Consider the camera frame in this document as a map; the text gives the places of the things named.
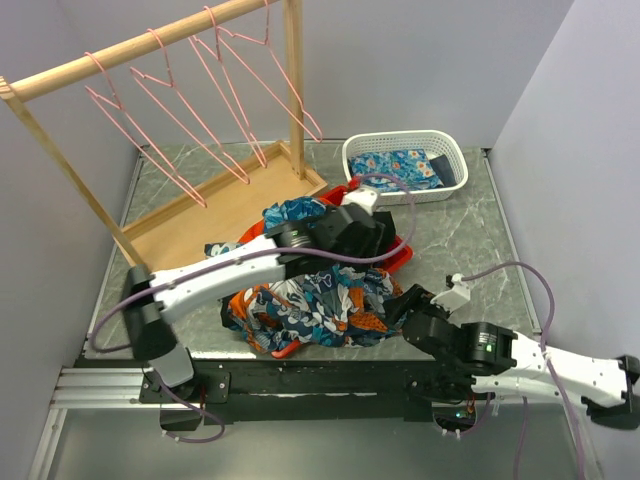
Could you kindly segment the orange blue patterned shorts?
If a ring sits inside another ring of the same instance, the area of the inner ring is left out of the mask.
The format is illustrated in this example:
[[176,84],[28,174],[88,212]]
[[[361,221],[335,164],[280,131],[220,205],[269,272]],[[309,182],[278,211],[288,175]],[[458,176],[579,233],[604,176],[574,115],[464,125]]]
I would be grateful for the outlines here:
[[384,303],[403,291],[385,270],[334,265],[311,275],[242,290],[222,301],[222,325],[254,350],[282,352],[294,343],[331,348],[375,346],[398,333]]

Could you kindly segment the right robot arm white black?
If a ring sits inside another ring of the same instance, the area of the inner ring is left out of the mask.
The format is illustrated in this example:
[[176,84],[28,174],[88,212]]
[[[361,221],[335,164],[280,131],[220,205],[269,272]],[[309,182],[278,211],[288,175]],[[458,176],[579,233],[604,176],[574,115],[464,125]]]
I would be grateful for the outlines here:
[[451,280],[433,294],[413,285],[383,304],[385,323],[435,362],[410,391],[431,401],[470,400],[478,394],[566,401],[595,424],[630,431],[639,427],[639,361],[587,357],[540,343],[522,333],[480,321],[455,325],[450,315],[469,303],[469,285]]

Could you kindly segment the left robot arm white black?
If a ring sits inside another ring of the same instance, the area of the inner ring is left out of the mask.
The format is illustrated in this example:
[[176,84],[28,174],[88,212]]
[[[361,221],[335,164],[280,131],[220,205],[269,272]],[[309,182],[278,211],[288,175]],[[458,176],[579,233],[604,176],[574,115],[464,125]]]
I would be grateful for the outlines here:
[[240,247],[203,261],[155,273],[130,269],[122,292],[129,345],[174,400],[198,392],[199,377],[173,323],[211,300],[258,284],[315,274],[338,260],[349,266],[377,262],[395,240],[387,212],[357,204],[330,206],[318,216],[286,221]]

